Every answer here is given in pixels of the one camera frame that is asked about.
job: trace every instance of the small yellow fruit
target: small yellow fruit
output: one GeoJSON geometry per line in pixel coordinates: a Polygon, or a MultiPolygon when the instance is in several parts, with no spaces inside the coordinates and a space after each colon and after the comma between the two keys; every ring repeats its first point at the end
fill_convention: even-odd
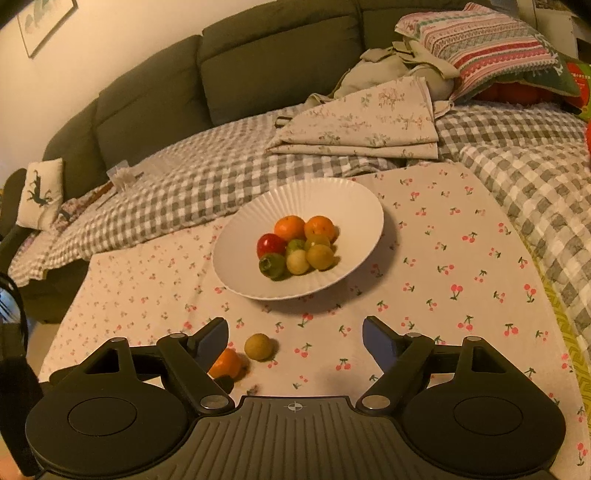
{"type": "Polygon", "coordinates": [[[326,235],[310,235],[310,238],[304,244],[304,250],[308,251],[314,245],[326,245],[330,247],[330,240],[326,235]]]}
{"type": "Polygon", "coordinates": [[[273,354],[273,343],[264,333],[255,333],[244,344],[244,353],[248,358],[262,362],[273,354]]]}
{"type": "Polygon", "coordinates": [[[303,275],[310,269],[310,264],[306,260],[306,252],[304,250],[296,250],[287,257],[287,270],[292,275],[303,275]]]}
{"type": "Polygon", "coordinates": [[[335,253],[326,245],[313,245],[306,253],[306,260],[316,270],[326,270],[335,262],[335,253]]]}

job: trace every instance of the circular pad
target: circular pad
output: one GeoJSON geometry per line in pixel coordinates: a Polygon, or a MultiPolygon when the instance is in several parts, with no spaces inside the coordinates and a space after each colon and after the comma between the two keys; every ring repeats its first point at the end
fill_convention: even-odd
{"type": "Polygon", "coordinates": [[[136,419],[133,404],[120,398],[92,398],[75,406],[68,421],[83,435],[104,437],[122,432],[136,419]]]}
{"type": "Polygon", "coordinates": [[[468,398],[456,405],[453,416],[462,427],[479,435],[503,435],[521,425],[521,410],[510,401],[495,397],[468,398]]]}
{"type": "Polygon", "coordinates": [[[428,388],[404,409],[402,428],[417,453],[457,475],[513,478],[546,468],[564,418],[544,394],[510,386],[495,392],[452,380],[428,388]]]}

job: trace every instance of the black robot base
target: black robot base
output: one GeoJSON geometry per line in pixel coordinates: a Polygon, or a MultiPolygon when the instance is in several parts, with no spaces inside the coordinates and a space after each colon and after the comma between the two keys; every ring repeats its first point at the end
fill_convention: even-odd
{"type": "Polygon", "coordinates": [[[113,338],[56,372],[26,422],[39,478],[554,479],[564,417],[482,338],[440,346],[366,318],[363,343],[384,374],[355,407],[348,397],[236,407],[206,374],[227,342],[215,319],[151,347],[113,338]],[[143,382],[157,376],[165,390],[143,382]]]}

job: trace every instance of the gingham blanket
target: gingham blanket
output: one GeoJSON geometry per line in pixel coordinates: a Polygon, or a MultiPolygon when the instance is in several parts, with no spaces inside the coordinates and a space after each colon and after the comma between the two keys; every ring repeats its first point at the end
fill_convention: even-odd
{"type": "Polygon", "coordinates": [[[544,275],[579,334],[582,349],[591,353],[587,146],[582,142],[530,148],[471,145],[460,151],[459,161],[479,177],[534,248],[544,275]]]}
{"type": "MultiPolygon", "coordinates": [[[[10,274],[19,286],[48,270],[93,254],[129,248],[176,230],[236,212],[261,193],[289,180],[349,177],[390,170],[419,160],[268,154],[277,116],[301,106],[245,118],[199,133],[142,163],[175,165],[148,176],[101,208],[89,209],[38,255],[16,257],[10,274]]],[[[473,102],[436,122],[442,160],[457,161],[466,144],[529,145],[581,140],[584,123],[552,105],[522,109],[473,102]]]]}
{"type": "Polygon", "coordinates": [[[22,287],[75,260],[89,260],[100,252],[129,248],[234,213],[243,203],[291,180],[350,177],[404,166],[403,161],[383,158],[266,153],[277,116],[294,116],[300,109],[290,107],[222,125],[148,157],[145,163],[176,167],[147,176],[104,206],[89,209],[63,234],[37,249],[32,246],[34,254],[15,257],[10,275],[22,287]]]}
{"type": "Polygon", "coordinates": [[[458,161],[466,145],[496,147],[583,141],[586,124],[551,103],[530,108],[489,102],[457,105],[435,123],[440,160],[458,161]]]}

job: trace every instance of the dark green sofa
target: dark green sofa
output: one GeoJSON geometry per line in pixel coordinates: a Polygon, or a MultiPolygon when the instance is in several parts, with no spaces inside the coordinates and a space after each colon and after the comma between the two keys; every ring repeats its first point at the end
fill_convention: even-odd
{"type": "MultiPolygon", "coordinates": [[[[462,9],[466,0],[277,0],[204,29],[150,57],[100,92],[49,142],[63,158],[65,199],[217,125],[328,94],[367,48],[387,47],[394,25],[418,10],[462,9]]],[[[0,216],[0,271],[31,232],[15,225],[25,170],[7,181],[0,216]]],[[[22,289],[27,316],[61,322],[87,273],[76,261],[22,289]]]]}

